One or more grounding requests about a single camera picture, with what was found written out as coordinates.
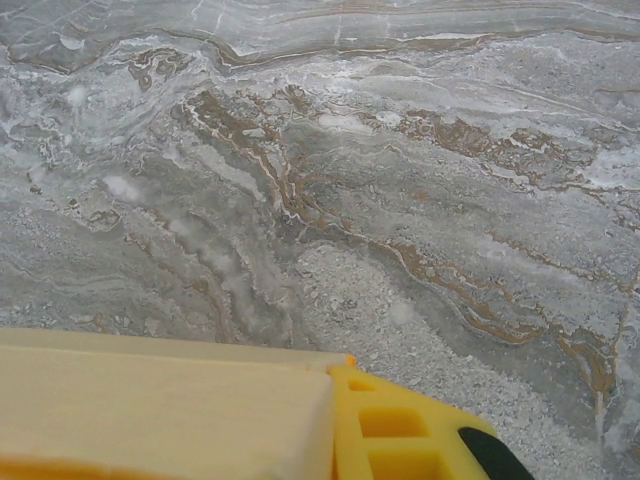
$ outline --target yellow tool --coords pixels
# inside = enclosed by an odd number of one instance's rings
[[[0,329],[3,480],[530,479],[500,445],[348,355]]]

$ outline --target marble surface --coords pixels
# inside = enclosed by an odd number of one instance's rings
[[[640,478],[640,4],[0,0],[0,325],[355,353]]]

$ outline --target rectangular hole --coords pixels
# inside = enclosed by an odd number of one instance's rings
[[[353,390],[356,392],[373,392],[375,388],[369,385],[362,380],[358,380],[357,378],[352,378],[349,380],[349,390]]]
[[[360,411],[364,437],[426,437],[429,432],[422,418],[410,408],[376,407]]]
[[[437,452],[421,449],[369,452],[373,480],[454,480]]]
[[[331,480],[339,480],[338,479],[338,462],[336,460],[335,447],[333,451],[333,460],[331,461]]]

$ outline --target gray marble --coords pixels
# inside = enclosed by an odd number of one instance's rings
[[[640,4],[0,0],[0,325],[341,350],[640,478]]]

